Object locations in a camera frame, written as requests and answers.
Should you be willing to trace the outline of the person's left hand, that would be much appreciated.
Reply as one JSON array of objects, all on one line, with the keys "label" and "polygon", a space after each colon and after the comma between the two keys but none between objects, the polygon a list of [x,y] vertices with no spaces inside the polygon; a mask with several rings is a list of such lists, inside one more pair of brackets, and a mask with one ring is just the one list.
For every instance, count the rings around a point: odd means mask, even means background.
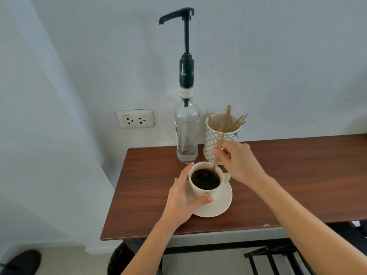
[{"label": "person's left hand", "polygon": [[186,180],[194,163],[188,164],[175,178],[169,190],[167,203],[161,219],[165,225],[176,230],[179,226],[189,220],[196,210],[190,209],[190,201],[186,198]]}]

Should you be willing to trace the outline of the black coffee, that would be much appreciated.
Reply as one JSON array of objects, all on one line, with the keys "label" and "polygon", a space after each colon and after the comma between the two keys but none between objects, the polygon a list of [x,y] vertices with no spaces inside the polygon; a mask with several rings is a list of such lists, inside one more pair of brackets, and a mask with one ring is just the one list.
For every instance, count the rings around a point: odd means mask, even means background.
[{"label": "black coffee", "polygon": [[221,184],[221,178],[213,168],[197,169],[191,174],[190,179],[197,188],[202,190],[213,190]]}]

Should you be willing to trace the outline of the patterned white ceramic holder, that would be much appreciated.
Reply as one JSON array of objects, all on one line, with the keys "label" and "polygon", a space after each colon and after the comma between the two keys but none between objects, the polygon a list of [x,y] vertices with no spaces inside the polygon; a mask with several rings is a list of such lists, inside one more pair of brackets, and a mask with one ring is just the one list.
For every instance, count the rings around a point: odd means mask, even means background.
[{"label": "patterned white ceramic holder", "polygon": [[214,148],[221,134],[224,134],[225,141],[238,142],[240,130],[232,133],[217,132],[208,126],[208,118],[205,120],[205,135],[204,135],[204,148],[203,155],[208,162],[213,163],[215,157],[212,155],[211,150]]}]

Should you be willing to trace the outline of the white saucer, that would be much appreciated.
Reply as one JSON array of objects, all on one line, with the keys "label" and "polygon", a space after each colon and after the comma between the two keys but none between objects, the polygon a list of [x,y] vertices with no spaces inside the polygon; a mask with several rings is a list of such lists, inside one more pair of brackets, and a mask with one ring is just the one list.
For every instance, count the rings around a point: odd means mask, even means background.
[{"label": "white saucer", "polygon": [[189,180],[186,181],[186,198],[192,202],[199,197],[211,195],[214,198],[212,203],[206,204],[194,212],[198,217],[211,218],[224,213],[232,202],[232,188],[229,181],[224,181],[217,189],[202,190],[193,185]]}]

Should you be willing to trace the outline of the clear glass bottle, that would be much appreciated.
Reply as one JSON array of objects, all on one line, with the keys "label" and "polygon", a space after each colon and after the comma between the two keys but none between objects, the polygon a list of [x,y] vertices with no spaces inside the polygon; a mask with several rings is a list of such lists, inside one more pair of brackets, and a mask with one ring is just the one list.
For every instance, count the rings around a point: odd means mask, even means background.
[{"label": "clear glass bottle", "polygon": [[200,109],[193,100],[193,87],[182,87],[180,96],[174,109],[176,153],[180,162],[190,164],[198,157]]}]

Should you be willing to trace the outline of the black bag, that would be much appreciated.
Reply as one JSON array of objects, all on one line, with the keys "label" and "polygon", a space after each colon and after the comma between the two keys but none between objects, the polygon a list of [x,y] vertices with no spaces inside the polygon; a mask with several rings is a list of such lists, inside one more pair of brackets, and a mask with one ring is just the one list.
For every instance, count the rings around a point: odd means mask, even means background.
[{"label": "black bag", "polygon": [[121,275],[134,256],[134,252],[124,242],[121,243],[110,257],[107,275]]}]

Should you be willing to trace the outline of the single wooden stirrer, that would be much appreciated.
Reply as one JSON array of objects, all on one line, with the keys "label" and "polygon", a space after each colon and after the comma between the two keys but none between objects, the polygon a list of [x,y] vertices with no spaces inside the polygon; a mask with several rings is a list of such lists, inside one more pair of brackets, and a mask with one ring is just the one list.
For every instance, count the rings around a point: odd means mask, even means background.
[{"label": "single wooden stirrer", "polygon": [[[216,145],[214,146],[214,149],[222,149],[222,144],[224,141],[224,134],[221,134],[220,139],[218,140],[218,142],[216,143]],[[215,157],[214,161],[213,161],[213,166],[212,166],[212,170],[215,171],[216,167],[217,167],[217,157]]]}]

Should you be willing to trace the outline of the person's left forearm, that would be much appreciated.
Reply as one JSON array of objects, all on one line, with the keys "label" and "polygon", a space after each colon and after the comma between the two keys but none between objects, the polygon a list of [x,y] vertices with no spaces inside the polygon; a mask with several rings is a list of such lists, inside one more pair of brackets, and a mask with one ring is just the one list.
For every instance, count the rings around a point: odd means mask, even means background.
[{"label": "person's left forearm", "polygon": [[156,275],[174,232],[188,219],[161,217],[121,275]]}]

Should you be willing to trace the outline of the black round object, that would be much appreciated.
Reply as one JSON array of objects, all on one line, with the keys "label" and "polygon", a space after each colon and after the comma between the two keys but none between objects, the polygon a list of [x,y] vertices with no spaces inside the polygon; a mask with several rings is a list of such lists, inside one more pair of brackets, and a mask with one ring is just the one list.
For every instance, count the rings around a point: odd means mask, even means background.
[{"label": "black round object", "polygon": [[24,251],[8,263],[0,263],[2,270],[0,275],[35,275],[40,267],[42,254],[40,251],[31,249]]}]

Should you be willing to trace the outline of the white wall socket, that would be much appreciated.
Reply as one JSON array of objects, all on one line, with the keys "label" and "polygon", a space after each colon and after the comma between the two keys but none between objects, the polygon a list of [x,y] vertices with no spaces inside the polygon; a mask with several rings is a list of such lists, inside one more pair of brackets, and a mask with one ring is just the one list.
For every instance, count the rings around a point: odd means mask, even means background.
[{"label": "white wall socket", "polygon": [[153,110],[118,110],[116,117],[121,128],[152,128],[155,127]]}]

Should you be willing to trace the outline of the white coffee cup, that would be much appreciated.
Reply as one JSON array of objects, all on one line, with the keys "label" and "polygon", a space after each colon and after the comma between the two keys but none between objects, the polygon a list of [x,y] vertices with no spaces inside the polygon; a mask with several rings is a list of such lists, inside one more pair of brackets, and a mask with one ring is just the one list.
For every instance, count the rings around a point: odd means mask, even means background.
[{"label": "white coffee cup", "polygon": [[221,187],[228,183],[231,175],[211,162],[198,162],[189,172],[189,183],[195,198],[210,195],[215,196]]}]

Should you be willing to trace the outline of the person's right hand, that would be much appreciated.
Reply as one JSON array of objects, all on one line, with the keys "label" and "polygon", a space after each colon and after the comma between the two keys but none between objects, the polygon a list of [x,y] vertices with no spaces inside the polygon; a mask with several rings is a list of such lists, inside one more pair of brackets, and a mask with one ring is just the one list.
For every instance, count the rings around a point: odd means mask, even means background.
[{"label": "person's right hand", "polygon": [[224,167],[235,180],[253,188],[255,184],[269,178],[247,143],[224,140],[222,149],[224,148],[231,152],[231,163]]}]

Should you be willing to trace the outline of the black pump dispenser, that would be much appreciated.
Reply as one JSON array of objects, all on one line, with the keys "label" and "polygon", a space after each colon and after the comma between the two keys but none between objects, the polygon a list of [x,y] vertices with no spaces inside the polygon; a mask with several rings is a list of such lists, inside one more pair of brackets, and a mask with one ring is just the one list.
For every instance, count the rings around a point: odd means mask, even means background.
[{"label": "black pump dispenser", "polygon": [[179,60],[179,83],[183,106],[188,107],[189,100],[193,97],[194,85],[194,60],[189,52],[189,22],[195,14],[191,7],[181,8],[159,18],[158,24],[163,25],[169,20],[181,18],[184,22],[184,53]]}]

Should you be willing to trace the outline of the bunch of wooden stir sticks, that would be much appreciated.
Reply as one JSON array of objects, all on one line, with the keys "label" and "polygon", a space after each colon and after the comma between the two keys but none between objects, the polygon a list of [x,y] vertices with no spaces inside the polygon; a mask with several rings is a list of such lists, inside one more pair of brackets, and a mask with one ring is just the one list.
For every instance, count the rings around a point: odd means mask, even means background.
[{"label": "bunch of wooden stir sticks", "polygon": [[232,115],[231,105],[227,106],[226,112],[209,113],[206,111],[208,118],[208,126],[217,132],[232,133],[240,130],[246,123],[248,114],[242,115],[238,118]]}]

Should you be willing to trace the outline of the person's right forearm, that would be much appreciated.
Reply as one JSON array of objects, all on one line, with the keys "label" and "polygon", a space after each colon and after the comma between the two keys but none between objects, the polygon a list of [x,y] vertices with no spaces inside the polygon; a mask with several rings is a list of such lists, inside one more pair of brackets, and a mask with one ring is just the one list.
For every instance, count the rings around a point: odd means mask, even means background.
[{"label": "person's right forearm", "polygon": [[310,213],[269,176],[249,187],[272,210],[317,275],[367,275],[367,256]]}]

